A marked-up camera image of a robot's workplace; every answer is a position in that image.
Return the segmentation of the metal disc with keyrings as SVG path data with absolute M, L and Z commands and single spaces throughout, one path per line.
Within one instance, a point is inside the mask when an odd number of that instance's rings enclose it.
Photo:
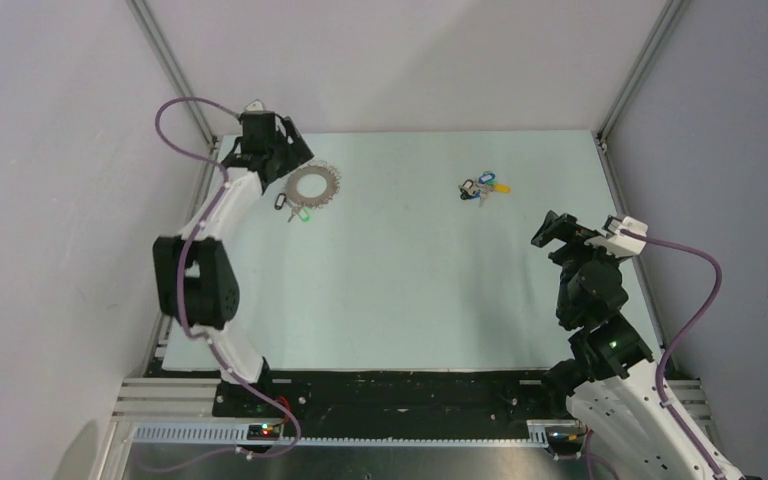
M 341 173 L 333 165 L 314 160 L 294 170 L 287 178 L 284 193 L 294 205 L 320 208 L 340 191 Z

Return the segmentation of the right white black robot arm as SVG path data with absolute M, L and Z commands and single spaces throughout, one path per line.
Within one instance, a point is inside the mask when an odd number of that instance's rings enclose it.
M 543 409 L 571 415 L 598 436 L 638 479 L 742 479 L 744 473 L 715 446 L 680 402 L 666 379 L 674 351 L 655 357 L 636 328 L 622 315 L 629 299 L 621 265 L 655 245 L 706 260 L 715 280 L 711 292 L 680 330 L 685 336 L 716 299 L 722 268 L 698 249 L 657 239 L 645 223 L 630 216 L 607 218 L 590 229 L 570 214 L 548 211 L 531 239 L 560 267 L 556 317 L 571 336 L 572 356 L 542 378 Z

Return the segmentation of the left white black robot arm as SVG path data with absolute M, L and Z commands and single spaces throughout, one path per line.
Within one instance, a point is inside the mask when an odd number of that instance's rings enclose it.
M 218 182 L 194 218 L 176 235 L 152 246 L 161 311 L 184 335 L 207 346 L 223 378 L 242 385 L 237 402 L 252 416 L 276 403 L 275 388 L 260 379 L 268 364 L 249 340 L 231 337 L 241 291 L 225 243 L 268 186 L 313 159 L 288 116 L 245 111 L 242 133 L 222 161 L 213 161 Z

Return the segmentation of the green key tag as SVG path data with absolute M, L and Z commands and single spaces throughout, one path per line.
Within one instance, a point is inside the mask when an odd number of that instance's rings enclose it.
M 297 216 L 302 222 L 309 222 L 311 218 L 310 212 L 305 208 L 300 209 Z

